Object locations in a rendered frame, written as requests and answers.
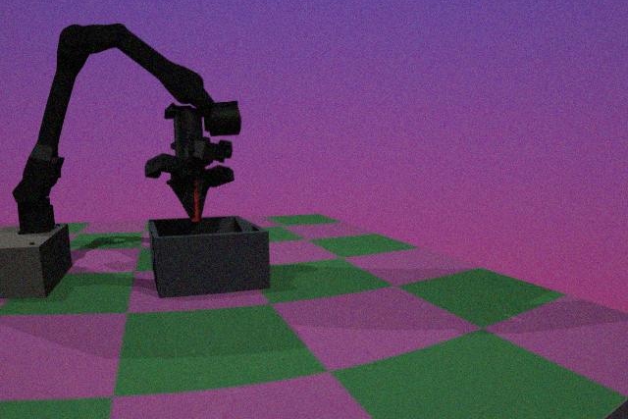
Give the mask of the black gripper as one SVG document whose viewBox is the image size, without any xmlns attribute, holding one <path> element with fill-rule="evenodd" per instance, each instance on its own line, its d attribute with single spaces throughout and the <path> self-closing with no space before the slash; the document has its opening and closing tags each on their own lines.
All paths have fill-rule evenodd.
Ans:
<svg viewBox="0 0 628 419">
<path fill-rule="evenodd" d="M 176 156 L 161 153 L 148 160 L 145 165 L 145 177 L 160 178 L 161 172 L 171 174 L 171 179 L 166 181 L 166 184 L 171 187 L 179 198 L 189 218 L 193 218 L 195 213 L 193 186 L 198 178 L 198 209 L 200 218 L 209 187 L 232 182 L 235 180 L 235 177 L 234 170 L 230 167 L 216 166 L 205 170 L 205 167 L 210 165 L 207 160 L 194 156 L 190 156 L 188 160 L 184 159 L 187 142 L 195 140 L 193 134 L 196 135 L 196 140 L 203 141 L 203 133 L 199 131 L 183 131 L 177 134 L 174 136 L 175 142 L 171 143 L 171 149 L 176 149 Z"/>
</svg>

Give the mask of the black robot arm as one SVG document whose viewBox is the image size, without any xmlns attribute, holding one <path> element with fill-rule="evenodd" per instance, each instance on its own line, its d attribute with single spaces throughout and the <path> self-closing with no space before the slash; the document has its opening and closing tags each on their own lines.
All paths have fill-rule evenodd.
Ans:
<svg viewBox="0 0 628 419">
<path fill-rule="evenodd" d="M 179 103 L 196 107 L 172 102 L 165 109 L 165 119 L 174 119 L 174 136 L 183 131 L 203 133 L 201 118 L 211 136 L 239 134 L 241 117 L 236 101 L 214 103 L 200 74 L 169 61 L 125 25 L 67 26 L 60 33 L 56 74 L 38 141 L 26 161 L 22 180 L 12 192 L 18 204 L 18 235 L 49 233 L 54 228 L 53 205 L 46 197 L 61 178 L 65 158 L 59 157 L 58 144 L 75 79 L 90 54 L 115 47 L 160 80 Z M 201 141 L 193 135 L 195 140 L 189 140 L 185 147 L 185 160 L 194 156 L 212 164 L 213 160 L 225 163 L 225 158 L 232 157 L 231 141 L 219 140 L 216 144 L 210 142 L 210 137 L 204 136 Z"/>
</svg>

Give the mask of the red peg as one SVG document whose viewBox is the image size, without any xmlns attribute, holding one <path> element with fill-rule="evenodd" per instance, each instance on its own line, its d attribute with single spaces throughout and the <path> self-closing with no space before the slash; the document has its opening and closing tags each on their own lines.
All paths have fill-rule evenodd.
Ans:
<svg viewBox="0 0 628 419">
<path fill-rule="evenodd" d="M 199 222 L 199 209 L 198 209 L 198 178 L 195 181 L 195 184 L 193 186 L 193 192 L 194 192 L 194 206 L 195 206 L 195 213 L 194 213 L 194 217 L 192 218 L 192 223 L 195 222 Z"/>
</svg>

